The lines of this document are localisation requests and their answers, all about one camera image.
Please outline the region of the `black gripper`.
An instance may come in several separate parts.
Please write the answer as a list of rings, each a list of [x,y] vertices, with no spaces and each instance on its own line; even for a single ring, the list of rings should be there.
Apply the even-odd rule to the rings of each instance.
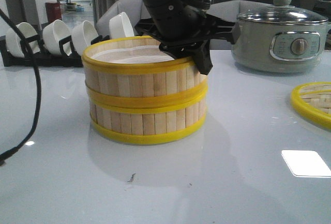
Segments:
[[[191,56],[200,74],[208,75],[213,64],[210,40],[221,39],[235,44],[240,29],[235,22],[207,14],[141,19],[135,29],[139,35],[149,35],[160,42],[160,50],[173,58]]]

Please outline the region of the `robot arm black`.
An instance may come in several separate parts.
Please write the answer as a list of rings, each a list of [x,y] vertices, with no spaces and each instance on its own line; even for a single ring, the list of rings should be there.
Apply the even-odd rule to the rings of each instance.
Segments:
[[[222,39],[235,44],[239,25],[210,15],[210,0],[142,0],[150,18],[140,20],[135,29],[160,42],[161,52],[174,59],[190,56],[198,71],[212,69],[209,44]]]

